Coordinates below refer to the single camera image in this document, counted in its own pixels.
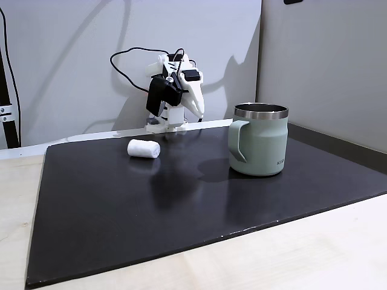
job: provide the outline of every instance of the white cylinder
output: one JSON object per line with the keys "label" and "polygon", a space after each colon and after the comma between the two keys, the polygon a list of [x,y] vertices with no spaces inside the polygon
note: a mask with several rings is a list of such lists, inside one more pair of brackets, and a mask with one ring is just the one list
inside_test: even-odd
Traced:
{"label": "white cylinder", "polygon": [[155,141],[132,139],[128,144],[128,154],[135,157],[157,158],[160,145]]}

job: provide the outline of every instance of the gray wall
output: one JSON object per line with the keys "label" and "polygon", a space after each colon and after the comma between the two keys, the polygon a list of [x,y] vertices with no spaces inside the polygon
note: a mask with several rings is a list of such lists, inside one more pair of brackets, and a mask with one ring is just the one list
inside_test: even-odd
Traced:
{"label": "gray wall", "polygon": [[387,1],[263,0],[258,100],[387,152]]}
{"label": "gray wall", "polygon": [[[231,0],[1,0],[0,6],[21,98],[24,146],[143,127],[146,94],[109,63],[112,53],[134,46],[186,49],[204,74],[204,120],[230,117],[234,104],[255,98],[260,0],[238,5]],[[145,67],[156,60],[157,53],[135,51],[115,62],[136,84],[148,87]],[[10,78],[8,88],[16,103]]]}

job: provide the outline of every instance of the black mat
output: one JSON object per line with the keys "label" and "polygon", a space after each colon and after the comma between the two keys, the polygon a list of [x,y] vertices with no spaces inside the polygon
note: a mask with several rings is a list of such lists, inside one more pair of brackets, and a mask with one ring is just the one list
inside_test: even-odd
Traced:
{"label": "black mat", "polygon": [[131,138],[49,147],[27,287],[167,256],[387,190],[387,175],[292,139],[280,174],[239,174],[229,168],[227,129],[136,137],[160,143],[156,160],[130,158]]}

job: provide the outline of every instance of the mug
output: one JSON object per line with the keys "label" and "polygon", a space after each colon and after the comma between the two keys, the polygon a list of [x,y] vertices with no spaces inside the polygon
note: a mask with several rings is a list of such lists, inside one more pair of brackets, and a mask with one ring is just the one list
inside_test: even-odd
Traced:
{"label": "mug", "polygon": [[230,166],[254,176],[279,173],[285,164],[289,109],[265,103],[234,108],[229,127]]}

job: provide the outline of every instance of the table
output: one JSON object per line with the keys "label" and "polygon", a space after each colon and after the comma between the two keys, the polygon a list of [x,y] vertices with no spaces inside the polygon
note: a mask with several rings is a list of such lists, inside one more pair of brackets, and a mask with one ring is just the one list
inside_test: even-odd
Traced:
{"label": "table", "polygon": [[[227,126],[230,120],[189,129]],[[64,141],[133,136],[136,129]],[[0,289],[24,289],[47,144],[0,152]],[[44,289],[386,289],[387,195]]]}

